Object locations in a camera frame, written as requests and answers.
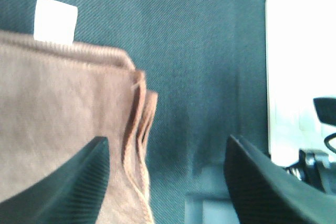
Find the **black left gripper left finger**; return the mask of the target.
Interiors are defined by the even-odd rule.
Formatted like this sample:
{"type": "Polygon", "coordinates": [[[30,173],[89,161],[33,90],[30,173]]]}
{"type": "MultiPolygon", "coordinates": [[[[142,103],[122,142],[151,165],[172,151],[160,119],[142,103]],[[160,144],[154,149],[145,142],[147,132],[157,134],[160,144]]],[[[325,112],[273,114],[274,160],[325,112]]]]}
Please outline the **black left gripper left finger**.
{"type": "Polygon", "coordinates": [[[1,202],[1,223],[96,223],[109,176],[109,142],[96,136],[50,175],[1,202]]]}

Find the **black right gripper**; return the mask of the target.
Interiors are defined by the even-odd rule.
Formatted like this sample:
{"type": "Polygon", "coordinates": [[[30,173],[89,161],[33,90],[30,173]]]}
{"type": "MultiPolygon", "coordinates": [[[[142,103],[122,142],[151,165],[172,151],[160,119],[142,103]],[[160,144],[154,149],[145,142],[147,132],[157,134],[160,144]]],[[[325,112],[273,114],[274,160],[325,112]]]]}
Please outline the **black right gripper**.
{"type": "Polygon", "coordinates": [[[288,174],[326,193],[335,194],[335,161],[320,150],[299,149],[298,161],[285,167],[288,174]]]}

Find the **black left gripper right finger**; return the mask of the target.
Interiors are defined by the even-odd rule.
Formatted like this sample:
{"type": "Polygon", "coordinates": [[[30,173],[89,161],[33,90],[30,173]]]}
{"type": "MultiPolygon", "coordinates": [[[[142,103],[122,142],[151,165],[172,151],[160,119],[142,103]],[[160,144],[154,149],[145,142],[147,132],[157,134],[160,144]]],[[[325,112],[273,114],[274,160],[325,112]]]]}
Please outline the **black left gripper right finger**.
{"type": "Polygon", "coordinates": [[[246,139],[228,137],[224,176],[240,223],[335,223],[335,196],[288,174],[246,139]]]}

